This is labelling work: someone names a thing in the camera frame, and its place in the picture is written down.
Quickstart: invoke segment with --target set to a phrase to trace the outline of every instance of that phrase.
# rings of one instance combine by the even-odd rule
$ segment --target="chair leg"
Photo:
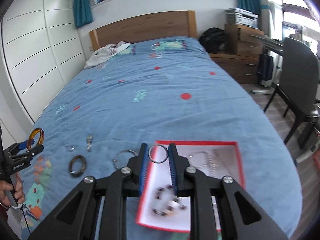
[[[312,123],[312,127],[310,128],[310,130],[306,134],[306,137],[303,139],[303,141],[302,141],[302,143],[300,145],[300,149],[304,149],[304,147],[306,146],[306,143],[309,140],[309,138],[310,138],[315,126],[316,126],[316,122],[313,122]]]
[[[287,106],[287,109],[284,111],[283,117],[287,115],[287,112],[289,111],[289,107]]]
[[[273,100],[273,98],[275,97],[276,93],[277,93],[277,88],[275,89],[275,91],[273,92],[273,94],[272,94],[272,96],[271,96],[271,98],[270,98],[269,102],[267,103],[267,105],[266,105],[266,106],[265,106],[265,108],[263,109],[263,112],[266,112],[266,110],[268,109],[268,107],[269,107],[269,106],[270,106],[270,104],[271,104],[271,101],[272,101],[272,100]]]
[[[293,126],[291,127],[290,132],[288,133],[287,137],[284,139],[283,143],[287,144],[290,140],[291,136],[294,134],[298,126],[303,122],[303,116],[296,116]]]

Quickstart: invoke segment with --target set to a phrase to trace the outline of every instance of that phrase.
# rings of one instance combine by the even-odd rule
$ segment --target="hand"
[[[20,174],[17,172],[17,182],[14,186],[14,189],[16,190],[16,193],[14,194],[14,197],[18,200],[18,204],[21,204],[25,201],[24,199],[24,193],[23,193],[23,186]],[[5,195],[5,190],[13,190],[13,186],[4,180],[0,180],[0,202],[5,206],[11,206],[11,203],[8,199],[8,197]]]

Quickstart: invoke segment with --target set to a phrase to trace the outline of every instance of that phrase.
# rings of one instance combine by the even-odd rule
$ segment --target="black cable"
[[[23,208],[22,208],[21,210],[22,210],[22,214],[23,214],[23,216],[24,216],[24,220],[25,220],[25,222],[26,222],[26,225],[27,225],[29,234],[31,235],[30,228],[29,228],[29,225],[28,225],[28,222],[27,222],[27,219],[26,219],[26,215],[24,214]]]

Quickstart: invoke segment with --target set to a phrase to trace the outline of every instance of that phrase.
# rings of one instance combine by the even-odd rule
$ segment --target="chair backrest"
[[[301,41],[285,38],[279,86],[304,114],[313,109],[318,81],[319,63],[311,49]]]

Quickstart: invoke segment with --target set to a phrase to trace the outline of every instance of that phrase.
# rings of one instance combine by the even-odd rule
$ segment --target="white bag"
[[[125,43],[124,41],[119,42],[117,45],[108,44],[103,48],[96,50],[89,60],[85,63],[84,69],[93,68],[103,62],[106,62],[114,55],[117,55],[119,52],[123,51],[131,45],[130,42]]]

